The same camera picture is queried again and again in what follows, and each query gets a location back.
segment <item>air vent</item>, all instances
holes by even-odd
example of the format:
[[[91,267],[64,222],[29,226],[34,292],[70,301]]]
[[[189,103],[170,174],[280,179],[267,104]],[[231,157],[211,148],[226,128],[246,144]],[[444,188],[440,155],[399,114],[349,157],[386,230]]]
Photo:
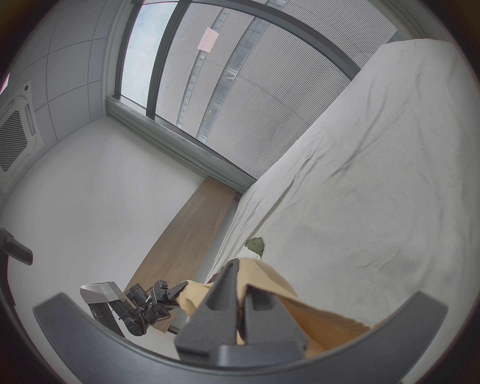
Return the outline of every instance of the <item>air vent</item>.
[[[43,147],[32,108],[30,82],[0,112],[0,191],[9,192],[27,161]]]

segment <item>wooden board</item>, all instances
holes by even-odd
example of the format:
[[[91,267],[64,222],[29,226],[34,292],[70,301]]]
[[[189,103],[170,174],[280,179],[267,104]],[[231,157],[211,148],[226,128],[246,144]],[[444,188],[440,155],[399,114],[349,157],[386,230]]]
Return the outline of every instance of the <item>wooden board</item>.
[[[135,284],[148,289],[158,280],[165,280],[171,288],[192,279],[235,194],[225,184],[206,178],[160,235],[133,274],[125,293]],[[154,327],[166,332],[174,312],[169,320]]]

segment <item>air vent grille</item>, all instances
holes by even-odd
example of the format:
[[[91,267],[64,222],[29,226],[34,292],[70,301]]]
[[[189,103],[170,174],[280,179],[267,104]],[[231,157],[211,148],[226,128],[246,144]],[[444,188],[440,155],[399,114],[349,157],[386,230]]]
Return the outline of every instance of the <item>air vent grille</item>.
[[[17,157],[27,148],[20,112],[13,111],[0,128],[0,167],[7,172]]]

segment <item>corrugated metal facade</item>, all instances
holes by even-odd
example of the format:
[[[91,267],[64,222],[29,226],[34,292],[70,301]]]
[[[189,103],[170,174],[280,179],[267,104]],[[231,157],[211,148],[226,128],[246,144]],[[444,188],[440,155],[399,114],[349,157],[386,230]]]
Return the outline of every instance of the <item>corrugated metal facade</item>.
[[[367,0],[268,0],[324,34],[359,66],[395,33]],[[164,68],[157,115],[258,178],[348,85],[322,54],[238,11],[192,4]],[[219,32],[210,53],[198,44]]]

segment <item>brown cloth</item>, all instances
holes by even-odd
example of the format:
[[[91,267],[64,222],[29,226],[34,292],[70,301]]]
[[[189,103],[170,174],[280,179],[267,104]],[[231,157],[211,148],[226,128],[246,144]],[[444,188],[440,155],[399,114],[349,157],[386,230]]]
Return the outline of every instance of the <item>brown cloth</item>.
[[[200,284],[188,280],[187,287],[180,293],[177,301],[189,317],[193,315],[213,284]],[[244,306],[247,286],[274,293],[280,298],[309,338],[306,357],[313,357],[336,348],[370,330],[370,327],[353,319],[304,303],[297,297],[291,285],[272,267],[263,261],[244,257],[240,259],[237,275],[240,307]],[[240,336],[237,337],[237,344],[244,344]]]

